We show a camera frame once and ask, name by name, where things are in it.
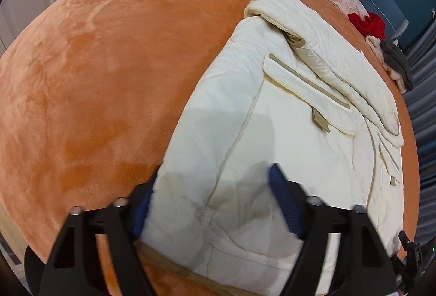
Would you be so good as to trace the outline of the cream quilted jacket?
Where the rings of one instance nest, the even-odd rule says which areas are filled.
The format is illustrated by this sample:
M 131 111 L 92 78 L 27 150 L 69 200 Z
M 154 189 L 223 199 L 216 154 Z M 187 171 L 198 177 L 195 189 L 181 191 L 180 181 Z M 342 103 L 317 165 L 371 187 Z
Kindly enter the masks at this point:
M 278 164 L 329 205 L 363 205 L 394 253 L 403 143 L 363 52 L 300 0 L 250 0 L 174 130 L 139 252 L 219 292 L 278 295 L 301 248 L 268 186 Z

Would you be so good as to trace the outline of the orange plush bed cover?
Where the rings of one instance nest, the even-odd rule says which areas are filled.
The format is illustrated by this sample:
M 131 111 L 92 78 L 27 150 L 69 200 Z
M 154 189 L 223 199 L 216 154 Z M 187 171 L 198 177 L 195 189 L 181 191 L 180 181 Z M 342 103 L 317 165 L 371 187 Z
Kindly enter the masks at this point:
M 363 52 L 395 99 L 404 139 L 403 229 L 413 160 L 404 100 L 336 6 L 300 1 Z M 73 207 L 104 208 L 157 179 L 186 104 L 249 2 L 57 0 L 2 55 L 1 206 L 26 244 L 28 283 L 37 295 Z M 329 295 L 339 240 L 329 237 L 315 295 Z M 155 295 L 233 295 L 147 261 L 139 244 L 140 237 L 136 251 Z

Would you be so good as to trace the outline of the grey striped curtain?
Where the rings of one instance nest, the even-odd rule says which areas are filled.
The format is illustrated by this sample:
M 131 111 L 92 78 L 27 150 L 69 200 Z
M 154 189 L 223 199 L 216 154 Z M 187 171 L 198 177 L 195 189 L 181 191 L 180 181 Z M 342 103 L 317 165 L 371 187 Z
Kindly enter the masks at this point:
M 407 50 L 414 89 L 405 95 L 412 119 L 420 174 L 420 203 L 415 240 L 435 237 L 435 23 Z

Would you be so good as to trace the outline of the grey and white garment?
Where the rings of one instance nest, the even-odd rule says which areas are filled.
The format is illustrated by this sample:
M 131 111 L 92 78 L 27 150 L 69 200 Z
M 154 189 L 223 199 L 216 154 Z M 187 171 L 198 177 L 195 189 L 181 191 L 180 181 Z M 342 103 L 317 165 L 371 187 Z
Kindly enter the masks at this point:
M 374 36 L 366 36 L 365 40 L 383 69 L 397 84 L 401 94 L 412 91 L 414 82 L 410 66 L 397 42 L 391 42 L 388 39 L 381 40 Z

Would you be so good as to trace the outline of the red garment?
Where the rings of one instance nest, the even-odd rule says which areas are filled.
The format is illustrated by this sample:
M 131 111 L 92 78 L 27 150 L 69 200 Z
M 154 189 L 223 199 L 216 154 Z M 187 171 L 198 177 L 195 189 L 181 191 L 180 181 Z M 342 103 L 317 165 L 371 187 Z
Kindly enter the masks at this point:
M 386 25 L 378 14 L 369 12 L 367 16 L 361 18 L 358 14 L 352 13 L 348 15 L 348 19 L 364 37 L 373 36 L 381 40 L 386 39 Z

